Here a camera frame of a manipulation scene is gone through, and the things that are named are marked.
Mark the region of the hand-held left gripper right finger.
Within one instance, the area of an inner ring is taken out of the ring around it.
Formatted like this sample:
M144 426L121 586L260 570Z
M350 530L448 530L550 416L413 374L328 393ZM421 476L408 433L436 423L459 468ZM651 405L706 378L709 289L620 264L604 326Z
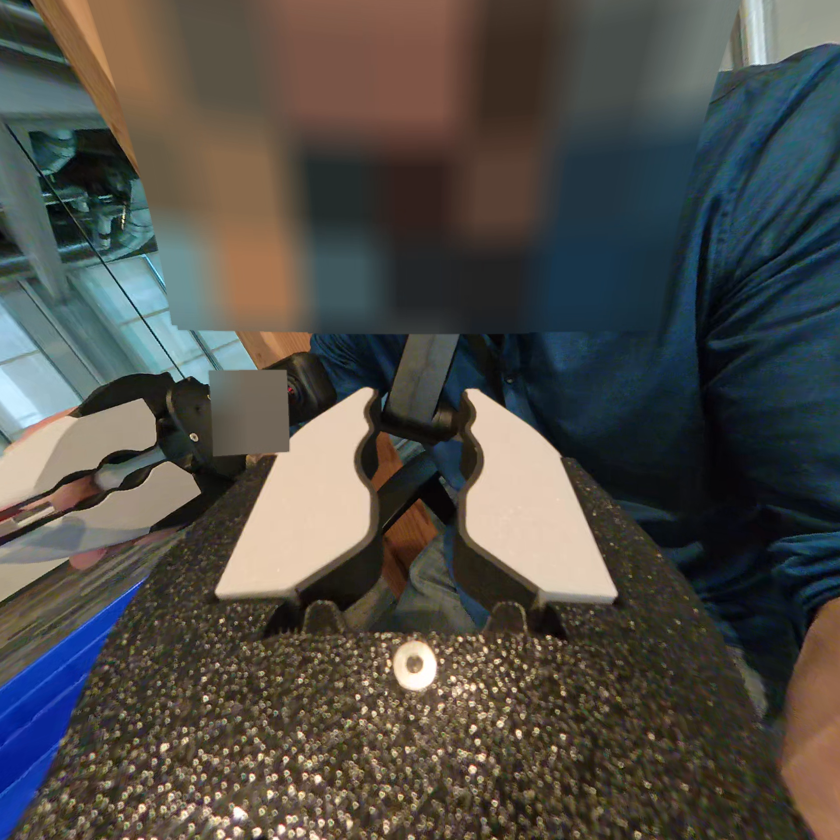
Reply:
M453 576L483 606L612 604L606 568L560 453L488 395L461 398Z

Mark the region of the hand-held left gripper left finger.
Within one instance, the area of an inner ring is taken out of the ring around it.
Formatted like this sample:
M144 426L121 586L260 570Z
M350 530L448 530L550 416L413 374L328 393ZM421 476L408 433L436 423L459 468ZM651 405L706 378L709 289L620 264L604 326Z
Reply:
M363 387L291 437L217 583L220 601L357 601L380 579L380 408Z

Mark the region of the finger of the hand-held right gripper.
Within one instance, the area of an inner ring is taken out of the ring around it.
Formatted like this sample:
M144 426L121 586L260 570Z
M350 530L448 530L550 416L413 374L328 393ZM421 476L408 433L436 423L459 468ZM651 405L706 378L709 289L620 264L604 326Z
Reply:
M39 503L2 522L4 549L99 549L144 536L198 498L195 478L165 461L132 489L110 490L66 511Z
M156 442L156 421L143 400L87 416L64 415L2 453L1 509L45 496L112 455L141 453Z

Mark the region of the black usb hub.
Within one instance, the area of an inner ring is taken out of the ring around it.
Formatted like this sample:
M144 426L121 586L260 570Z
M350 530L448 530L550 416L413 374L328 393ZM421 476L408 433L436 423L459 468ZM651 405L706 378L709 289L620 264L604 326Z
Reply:
M444 399L459 335L410 334L381 410L381 430L434 446L457 435L456 410Z

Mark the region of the blue plastic bin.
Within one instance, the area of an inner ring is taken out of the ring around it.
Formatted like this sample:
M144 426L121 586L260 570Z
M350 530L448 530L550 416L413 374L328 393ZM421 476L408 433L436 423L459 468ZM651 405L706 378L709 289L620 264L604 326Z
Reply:
M115 623L145 580L1 688L1 838L10 837L44 781L71 714Z

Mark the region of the person's left forearm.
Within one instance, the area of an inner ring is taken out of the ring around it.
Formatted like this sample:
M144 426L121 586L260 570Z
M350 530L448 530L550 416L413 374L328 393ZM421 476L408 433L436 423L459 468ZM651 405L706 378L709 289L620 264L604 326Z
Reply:
M787 689L780 772L817 839L839 838L839 600L812 621Z

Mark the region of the person's right hand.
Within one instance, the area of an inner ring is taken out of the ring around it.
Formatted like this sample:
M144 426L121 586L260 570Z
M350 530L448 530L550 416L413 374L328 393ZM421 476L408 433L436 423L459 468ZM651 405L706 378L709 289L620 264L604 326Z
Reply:
M68 408L26 428L19 439L6 447L4 454L8 455L16 451L20 446L24 445L26 440L38 434L42 428L57 422L62 417L72 414L74 410L74 407ZM100 488L95 479L91 476L82 476L58 487L55 492L45 497L45 502L50 504L56 512L66 511L82 501L96 496L99 492ZM70 566L75 570L85 571L99 562L108 552L108 548L94 549L84 553L77 553L69 557L68 561Z

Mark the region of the person's jeans leg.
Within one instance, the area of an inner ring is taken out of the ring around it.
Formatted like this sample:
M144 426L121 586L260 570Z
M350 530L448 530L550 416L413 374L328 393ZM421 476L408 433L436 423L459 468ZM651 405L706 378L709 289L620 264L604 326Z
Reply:
M412 563L406 588L388 620L399 633L477 633L488 611L458 588L452 575L455 531L438 534Z

